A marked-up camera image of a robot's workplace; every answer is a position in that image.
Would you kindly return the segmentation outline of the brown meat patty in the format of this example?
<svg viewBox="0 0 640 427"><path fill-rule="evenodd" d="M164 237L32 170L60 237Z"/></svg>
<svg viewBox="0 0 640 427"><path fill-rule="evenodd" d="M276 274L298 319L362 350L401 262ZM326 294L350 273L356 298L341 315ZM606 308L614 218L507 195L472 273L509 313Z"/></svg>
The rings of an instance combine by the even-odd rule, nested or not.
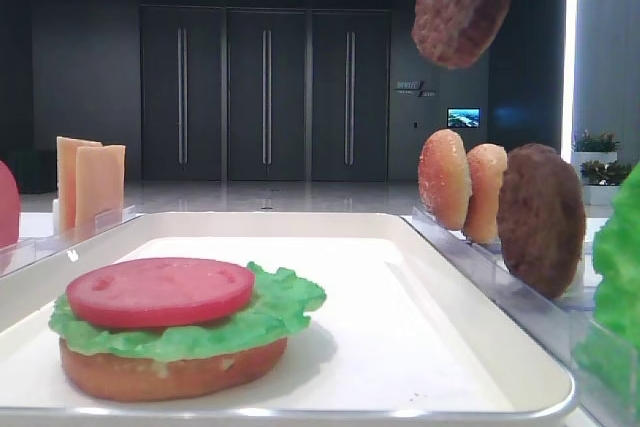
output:
<svg viewBox="0 0 640 427"><path fill-rule="evenodd" d="M511 0L416 0L412 38L440 67L468 68L490 46Z"/></svg>
<svg viewBox="0 0 640 427"><path fill-rule="evenodd" d="M555 149L529 143L508 154L498 236L508 271L548 299L562 296L582 255L582 184Z"/></svg>

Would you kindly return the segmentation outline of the green lettuce leaf on burger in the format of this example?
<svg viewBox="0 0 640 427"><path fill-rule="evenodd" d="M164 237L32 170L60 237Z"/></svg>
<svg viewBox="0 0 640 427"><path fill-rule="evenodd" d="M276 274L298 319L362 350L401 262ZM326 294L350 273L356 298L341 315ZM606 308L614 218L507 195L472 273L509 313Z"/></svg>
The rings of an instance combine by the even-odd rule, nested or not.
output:
<svg viewBox="0 0 640 427"><path fill-rule="evenodd" d="M82 355L112 354L158 362L204 359L266 346L307 328L309 312L327 295L318 284L280 267L271 273L251 261L256 287L247 307L220 320L166 328L104 328L72 313L65 295L54 302L48 327Z"/></svg>

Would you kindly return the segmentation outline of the red tomato slice on burger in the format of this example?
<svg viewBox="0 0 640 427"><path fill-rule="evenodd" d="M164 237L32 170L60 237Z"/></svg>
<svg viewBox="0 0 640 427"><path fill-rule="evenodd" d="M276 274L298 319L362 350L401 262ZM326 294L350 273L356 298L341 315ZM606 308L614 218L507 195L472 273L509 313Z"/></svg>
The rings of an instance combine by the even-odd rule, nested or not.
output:
<svg viewBox="0 0 640 427"><path fill-rule="evenodd" d="M185 326L246 307L256 275L212 259L143 258L88 272L66 287L76 317L115 329Z"/></svg>

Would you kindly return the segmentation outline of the brown meat patty on rack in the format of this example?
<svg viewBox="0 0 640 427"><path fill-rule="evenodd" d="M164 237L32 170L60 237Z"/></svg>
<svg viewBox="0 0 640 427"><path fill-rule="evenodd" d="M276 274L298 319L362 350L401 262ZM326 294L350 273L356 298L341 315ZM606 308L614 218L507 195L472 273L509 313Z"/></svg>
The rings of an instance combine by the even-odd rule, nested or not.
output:
<svg viewBox="0 0 640 427"><path fill-rule="evenodd" d="M582 184L555 149L529 143L508 154L498 236L508 271L548 299L562 296L582 255Z"/></svg>

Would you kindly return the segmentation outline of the far orange cheese slice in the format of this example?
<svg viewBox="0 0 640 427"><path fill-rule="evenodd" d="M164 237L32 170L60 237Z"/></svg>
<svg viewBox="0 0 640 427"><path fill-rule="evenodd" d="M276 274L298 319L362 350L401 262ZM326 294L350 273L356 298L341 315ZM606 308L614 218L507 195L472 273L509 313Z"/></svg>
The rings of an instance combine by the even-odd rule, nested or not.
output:
<svg viewBox="0 0 640 427"><path fill-rule="evenodd" d="M76 219L76 154L80 147L101 147L97 141L57 136L57 185L59 232L75 227Z"/></svg>

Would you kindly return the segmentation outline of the red tomato slice on rack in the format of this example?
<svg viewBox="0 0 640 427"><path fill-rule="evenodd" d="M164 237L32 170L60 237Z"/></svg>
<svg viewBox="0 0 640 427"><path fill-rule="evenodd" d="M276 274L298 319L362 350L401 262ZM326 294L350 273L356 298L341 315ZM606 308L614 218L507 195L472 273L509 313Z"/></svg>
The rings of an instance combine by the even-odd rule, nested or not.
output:
<svg viewBox="0 0 640 427"><path fill-rule="evenodd" d="M3 161L0 182L0 243L5 248L18 241L21 203L15 178Z"/></svg>

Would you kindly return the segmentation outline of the outer bun slice right rack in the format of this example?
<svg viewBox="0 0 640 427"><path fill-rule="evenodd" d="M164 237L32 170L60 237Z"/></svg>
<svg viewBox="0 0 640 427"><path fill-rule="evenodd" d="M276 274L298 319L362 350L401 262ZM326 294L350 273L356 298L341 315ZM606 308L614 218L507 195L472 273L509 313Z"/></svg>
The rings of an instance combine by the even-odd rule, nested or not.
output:
<svg viewBox="0 0 640 427"><path fill-rule="evenodd" d="M434 132L418 162L418 188L426 210L446 229L461 230L472 194L469 164L461 136Z"/></svg>

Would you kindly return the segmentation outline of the bun slice rack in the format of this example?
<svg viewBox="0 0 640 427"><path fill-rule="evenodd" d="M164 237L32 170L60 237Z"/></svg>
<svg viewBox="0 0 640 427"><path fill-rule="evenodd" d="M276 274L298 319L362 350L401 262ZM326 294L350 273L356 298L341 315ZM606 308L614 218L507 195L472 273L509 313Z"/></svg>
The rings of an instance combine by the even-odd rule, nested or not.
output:
<svg viewBox="0 0 640 427"><path fill-rule="evenodd" d="M507 152L502 146L485 143L471 149L467 160L472 195L462 232L475 243L490 243L498 232L496 218Z"/></svg>
<svg viewBox="0 0 640 427"><path fill-rule="evenodd" d="M461 230L472 194L469 164L461 136L434 132L418 162L418 188L426 210L446 229Z"/></svg>

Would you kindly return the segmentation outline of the dark triple door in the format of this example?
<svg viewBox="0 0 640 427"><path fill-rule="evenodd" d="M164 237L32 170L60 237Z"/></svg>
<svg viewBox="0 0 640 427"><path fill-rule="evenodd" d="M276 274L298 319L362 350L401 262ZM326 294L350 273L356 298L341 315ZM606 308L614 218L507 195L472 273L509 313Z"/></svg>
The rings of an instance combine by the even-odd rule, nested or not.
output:
<svg viewBox="0 0 640 427"><path fill-rule="evenodd" d="M389 17L146 7L147 180L383 181Z"/></svg>

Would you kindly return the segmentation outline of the inner bun slice right rack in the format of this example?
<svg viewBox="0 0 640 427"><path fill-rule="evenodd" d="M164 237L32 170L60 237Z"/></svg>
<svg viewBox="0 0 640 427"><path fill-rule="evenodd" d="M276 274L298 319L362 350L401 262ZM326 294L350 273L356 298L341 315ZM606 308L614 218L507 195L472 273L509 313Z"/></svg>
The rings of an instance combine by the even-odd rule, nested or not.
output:
<svg viewBox="0 0 640 427"><path fill-rule="evenodd" d="M467 160L472 195L462 232L475 243L490 243L498 232L496 218L507 152L502 146L485 143L471 149Z"/></svg>

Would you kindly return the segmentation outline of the potted plants planter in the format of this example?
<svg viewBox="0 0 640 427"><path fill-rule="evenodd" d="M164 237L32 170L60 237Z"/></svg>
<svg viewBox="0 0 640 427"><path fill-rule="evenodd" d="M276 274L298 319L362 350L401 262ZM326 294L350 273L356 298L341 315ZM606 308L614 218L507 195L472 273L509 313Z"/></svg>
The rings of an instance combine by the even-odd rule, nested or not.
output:
<svg viewBox="0 0 640 427"><path fill-rule="evenodd" d="M632 170L618 159L620 142L613 133L592 135L588 130L574 138L571 165L583 184L587 205L609 206Z"/></svg>

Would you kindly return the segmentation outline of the small wall screen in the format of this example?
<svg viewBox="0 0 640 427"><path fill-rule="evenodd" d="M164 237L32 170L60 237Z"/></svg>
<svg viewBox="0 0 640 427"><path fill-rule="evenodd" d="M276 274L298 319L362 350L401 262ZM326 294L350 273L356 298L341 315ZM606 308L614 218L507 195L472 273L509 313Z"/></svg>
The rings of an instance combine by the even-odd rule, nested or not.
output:
<svg viewBox="0 0 640 427"><path fill-rule="evenodd" d="M448 128L473 128L480 126L480 110L478 108L449 108L447 110Z"/></svg>

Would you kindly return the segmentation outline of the clear right rail strip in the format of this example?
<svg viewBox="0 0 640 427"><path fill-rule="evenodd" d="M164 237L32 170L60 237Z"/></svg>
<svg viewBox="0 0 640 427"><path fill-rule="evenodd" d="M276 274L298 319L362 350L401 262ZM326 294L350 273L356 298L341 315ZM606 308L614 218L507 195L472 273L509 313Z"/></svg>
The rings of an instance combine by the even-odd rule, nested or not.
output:
<svg viewBox="0 0 640 427"><path fill-rule="evenodd" d="M580 404L601 426L639 424L639 352L595 321L596 285L592 266L594 233L603 218L587 220L578 276L563 297L549 301L513 277L499 246L469 243L441 228L420 208L404 218L447 260L507 313L578 382Z"/></svg>

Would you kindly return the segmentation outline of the clear rail strip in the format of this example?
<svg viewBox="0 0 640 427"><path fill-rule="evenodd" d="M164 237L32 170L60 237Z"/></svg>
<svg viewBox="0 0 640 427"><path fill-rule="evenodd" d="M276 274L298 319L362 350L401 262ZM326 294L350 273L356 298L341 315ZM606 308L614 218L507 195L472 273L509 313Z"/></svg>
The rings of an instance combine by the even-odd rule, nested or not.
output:
<svg viewBox="0 0 640 427"><path fill-rule="evenodd" d="M549 301L513 277L499 246L469 243L441 228L420 208L404 218L447 260L507 313L578 382L580 404L601 426L639 424L639 352L595 321L596 285L592 266L594 233L603 218L587 220L578 276L563 297Z"/></svg>
<svg viewBox="0 0 640 427"><path fill-rule="evenodd" d="M22 213L17 243L1 249L1 275L7 275L47 256L69 250L74 245L120 226L140 216L134 205L122 211L98 215L94 223L60 233L57 230L57 201L51 213Z"/></svg>

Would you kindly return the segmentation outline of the clear left rail strip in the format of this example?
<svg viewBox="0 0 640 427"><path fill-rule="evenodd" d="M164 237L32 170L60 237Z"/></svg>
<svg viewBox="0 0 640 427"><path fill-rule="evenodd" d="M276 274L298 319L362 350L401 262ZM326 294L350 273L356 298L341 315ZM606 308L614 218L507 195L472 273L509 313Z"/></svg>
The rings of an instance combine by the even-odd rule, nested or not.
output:
<svg viewBox="0 0 640 427"><path fill-rule="evenodd" d="M57 230L57 201L51 213L22 213L17 243L1 249L1 275L7 275L47 256L69 250L74 245L120 226L140 216L134 205L122 211L98 215L94 223L60 233Z"/></svg>

